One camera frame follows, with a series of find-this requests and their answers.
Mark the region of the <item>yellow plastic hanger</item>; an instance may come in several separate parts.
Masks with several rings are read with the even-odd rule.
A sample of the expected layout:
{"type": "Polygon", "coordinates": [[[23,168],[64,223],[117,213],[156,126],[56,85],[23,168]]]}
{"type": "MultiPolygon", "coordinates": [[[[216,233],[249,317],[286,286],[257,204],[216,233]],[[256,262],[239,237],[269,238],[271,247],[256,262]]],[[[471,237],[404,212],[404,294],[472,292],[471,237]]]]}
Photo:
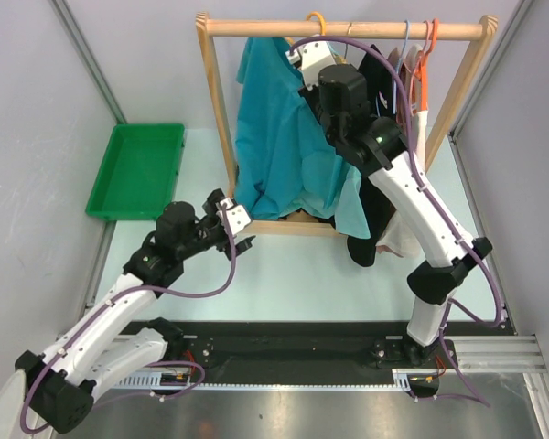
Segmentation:
{"type": "Polygon", "coordinates": [[[327,33],[327,21],[318,11],[312,11],[306,16],[306,21],[316,20],[319,23],[319,34],[325,36],[327,33]]]}

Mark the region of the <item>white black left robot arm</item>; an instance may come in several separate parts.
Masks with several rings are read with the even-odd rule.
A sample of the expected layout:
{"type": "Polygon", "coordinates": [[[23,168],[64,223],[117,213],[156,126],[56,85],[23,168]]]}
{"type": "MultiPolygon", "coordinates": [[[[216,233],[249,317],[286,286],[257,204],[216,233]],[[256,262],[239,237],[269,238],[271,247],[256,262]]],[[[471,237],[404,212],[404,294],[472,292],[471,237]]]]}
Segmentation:
{"type": "Polygon", "coordinates": [[[153,391],[160,402],[191,392],[205,379],[205,370],[188,356],[183,332],[162,317],[147,323],[119,347],[114,339],[143,309],[161,296],[204,299],[225,291],[183,293],[172,284],[183,274],[186,260],[210,249],[231,264],[249,250],[252,240],[236,236],[252,222],[246,208],[216,189],[207,197],[202,218],[184,201],[164,207],[141,246],[103,299],[72,329],[41,353],[24,352],[15,369],[25,375],[26,388],[19,428],[28,435],[48,428],[66,434],[77,427],[111,387],[147,367],[183,369],[187,387],[153,391]]]}

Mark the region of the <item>teal blue t shirt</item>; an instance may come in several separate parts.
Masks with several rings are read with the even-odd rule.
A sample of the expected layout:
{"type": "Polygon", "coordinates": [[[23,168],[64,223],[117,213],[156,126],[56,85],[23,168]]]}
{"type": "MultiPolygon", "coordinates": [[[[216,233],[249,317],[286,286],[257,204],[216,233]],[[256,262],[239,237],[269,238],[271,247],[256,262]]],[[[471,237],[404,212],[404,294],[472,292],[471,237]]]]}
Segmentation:
{"type": "Polygon", "coordinates": [[[251,37],[242,53],[234,197],[255,220],[302,209],[333,220],[340,233],[368,239],[361,173],[327,143],[298,93],[302,78],[288,63],[288,48],[279,37],[251,37]]]}

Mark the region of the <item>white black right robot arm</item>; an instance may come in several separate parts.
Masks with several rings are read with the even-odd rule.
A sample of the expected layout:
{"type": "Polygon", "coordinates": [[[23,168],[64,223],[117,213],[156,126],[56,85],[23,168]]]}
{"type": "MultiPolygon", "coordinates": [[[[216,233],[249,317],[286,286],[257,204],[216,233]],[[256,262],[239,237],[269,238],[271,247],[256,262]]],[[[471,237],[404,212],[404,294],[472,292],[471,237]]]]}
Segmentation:
{"type": "Polygon", "coordinates": [[[458,226],[419,168],[396,121],[371,112],[365,77],[349,64],[322,68],[300,92],[326,141],[386,196],[412,230],[425,260],[407,277],[414,307],[401,343],[404,360],[424,367],[436,357],[447,302],[491,252],[485,238],[458,226]]]}

